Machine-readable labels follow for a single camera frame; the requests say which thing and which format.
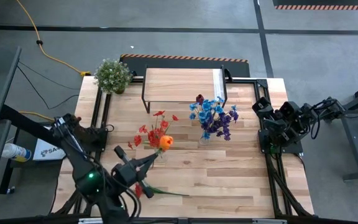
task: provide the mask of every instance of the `wooden tabletop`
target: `wooden tabletop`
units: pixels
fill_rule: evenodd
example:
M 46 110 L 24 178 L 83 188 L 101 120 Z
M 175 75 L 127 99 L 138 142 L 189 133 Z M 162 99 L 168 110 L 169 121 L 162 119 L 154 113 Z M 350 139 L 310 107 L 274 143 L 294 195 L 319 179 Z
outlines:
M 287 101 L 284 81 L 269 78 L 268 88 L 274 108 Z M 84 77 L 75 115 L 83 119 L 81 125 L 90 125 L 97 86 L 92 77 Z M 188 194 L 190 197 L 155 195 L 152 199 L 142 196 L 141 217 L 211 217 L 211 218 L 270 218 L 273 217 L 272 199 L 265 157 L 260 153 L 257 131 L 259 120 L 252 111 L 254 89 L 248 84 L 227 84 L 227 105 L 237 105 L 239 120 L 231 124 L 231 141 L 213 137 L 207 146 L 199 144 L 201 128 L 188 119 L 187 103 L 154 103 L 150 114 L 144 111 L 140 98 L 141 84 L 130 84 L 122 95 L 113 95 L 107 124 L 114 125 L 109 133 L 106 151 L 101 162 L 111 170 L 119 161 L 113 149 L 120 145 L 129 157 L 141 158 L 153 153 L 150 146 L 141 144 L 134 150 L 127 146 L 133 142 L 139 128 L 154 124 L 152 115 L 165 110 L 172 123 L 168 133 L 175 139 L 173 147 L 165 153 L 166 159 L 156 162 L 147 173 L 147 182 L 162 190 Z M 98 125 L 103 110 L 100 107 Z M 299 158 L 284 154 L 283 164 L 288 188 L 304 206 L 313 213 L 308 184 Z M 58 178 L 58 187 L 52 211 L 57 211 L 73 193 L 72 166 L 65 160 Z M 284 211 L 281 191 L 278 191 L 280 208 Z M 129 210 L 132 202 L 127 198 Z M 92 216 L 99 216 L 97 206 Z
M 194 102 L 199 94 L 210 100 L 217 100 L 216 95 L 225 99 L 220 68 L 148 68 L 146 70 L 145 101 L 190 103 Z

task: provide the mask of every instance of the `bottle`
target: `bottle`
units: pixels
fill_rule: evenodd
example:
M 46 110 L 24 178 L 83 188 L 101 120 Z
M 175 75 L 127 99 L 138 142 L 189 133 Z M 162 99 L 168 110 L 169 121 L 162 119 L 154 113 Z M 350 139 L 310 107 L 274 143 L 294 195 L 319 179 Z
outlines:
M 17 162 L 26 162 L 31 158 L 31 151 L 15 144 L 6 143 L 2 151 L 2 157 Z

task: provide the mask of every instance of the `yellow black hazard tape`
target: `yellow black hazard tape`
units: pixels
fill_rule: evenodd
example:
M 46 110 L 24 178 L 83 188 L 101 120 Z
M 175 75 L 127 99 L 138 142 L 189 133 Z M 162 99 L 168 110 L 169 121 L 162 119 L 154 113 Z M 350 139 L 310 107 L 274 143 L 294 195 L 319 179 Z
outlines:
M 212 57 L 191 57 L 191 56 L 169 56 L 169 55 L 142 55 L 142 54 L 122 54 L 120 58 L 134 57 L 134 58 L 164 58 L 164 59 L 180 59 L 180 60 L 209 60 L 209 61 L 222 61 L 222 62 L 245 62 L 245 59 L 233 58 L 212 58 Z
M 279 5 L 276 9 L 290 10 L 358 10 L 358 6 L 315 6 L 315 5 Z

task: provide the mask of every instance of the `white flower plant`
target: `white flower plant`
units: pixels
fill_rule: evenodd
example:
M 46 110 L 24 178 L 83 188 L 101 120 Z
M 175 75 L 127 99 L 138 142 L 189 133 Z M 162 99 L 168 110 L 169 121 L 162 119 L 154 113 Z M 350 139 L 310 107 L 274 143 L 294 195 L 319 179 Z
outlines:
M 103 92 L 121 94 L 128 83 L 131 82 L 132 74 L 127 64 L 117 60 L 103 59 L 102 64 L 94 73 L 94 79 Z

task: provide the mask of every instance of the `gray floor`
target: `gray floor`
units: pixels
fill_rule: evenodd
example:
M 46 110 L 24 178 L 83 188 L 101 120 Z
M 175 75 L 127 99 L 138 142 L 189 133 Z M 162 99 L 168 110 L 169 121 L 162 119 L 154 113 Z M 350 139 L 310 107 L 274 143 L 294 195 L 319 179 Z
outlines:
M 271 0 L 259 2 L 266 29 L 358 30 L 358 11 L 278 11 Z M 257 28 L 252 0 L 92 3 L 22 0 L 22 3 L 35 23 L 43 26 Z M 0 0 L 0 24 L 30 22 L 15 1 Z M 81 70 L 94 70 L 103 58 L 118 58 L 120 54 L 167 54 L 246 58 L 252 77 L 266 77 L 258 34 L 51 31 L 40 35 L 49 54 Z M 20 45 L 21 61 L 26 65 L 64 85 L 79 87 L 81 77 L 45 58 L 35 40 L 35 32 L 0 30 L 0 46 Z M 332 96 L 345 103 L 358 90 L 358 35 L 267 35 L 267 44 L 274 76 L 285 79 L 290 100 L 313 104 Z M 55 86 L 26 68 L 24 71 L 50 106 L 78 93 Z M 48 110 L 17 72 L 7 103 L 18 110 L 58 116 L 74 112 L 76 100 Z M 316 140 L 308 136 L 302 144 L 315 214 L 358 220 L 358 180 L 342 181 L 342 176 L 356 172 L 357 166 L 341 122 L 323 124 Z M 47 214 L 57 174 L 58 167 L 17 171 L 13 180 L 17 192 L 0 195 L 0 218 Z

